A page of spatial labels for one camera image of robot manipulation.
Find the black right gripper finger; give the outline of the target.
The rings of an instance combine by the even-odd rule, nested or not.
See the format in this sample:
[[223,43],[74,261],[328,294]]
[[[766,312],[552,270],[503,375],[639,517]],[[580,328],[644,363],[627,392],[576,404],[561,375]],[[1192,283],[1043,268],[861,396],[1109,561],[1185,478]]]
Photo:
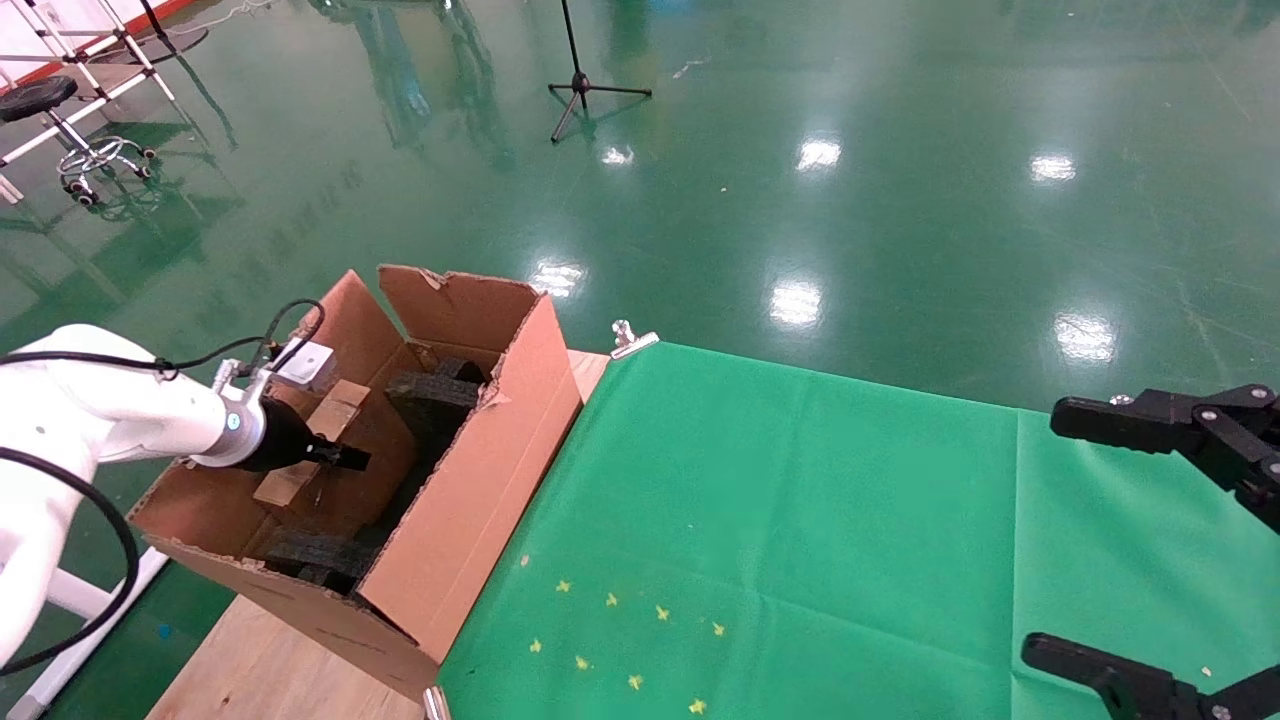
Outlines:
[[1092,689],[1111,719],[1276,719],[1279,666],[1206,694],[1170,671],[1047,633],[1021,644],[1028,666]]
[[1065,397],[1060,437],[1144,454],[1178,454],[1271,530],[1279,529],[1279,401],[1267,386],[1193,396],[1144,389],[1108,401]]

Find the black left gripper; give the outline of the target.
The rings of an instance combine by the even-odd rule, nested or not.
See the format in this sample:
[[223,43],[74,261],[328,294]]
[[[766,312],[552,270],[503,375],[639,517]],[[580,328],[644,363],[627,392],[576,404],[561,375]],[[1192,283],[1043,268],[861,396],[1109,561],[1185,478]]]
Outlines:
[[248,456],[250,471],[274,471],[303,461],[349,471],[367,470],[370,452],[317,436],[289,404],[264,397],[260,407],[262,434]]

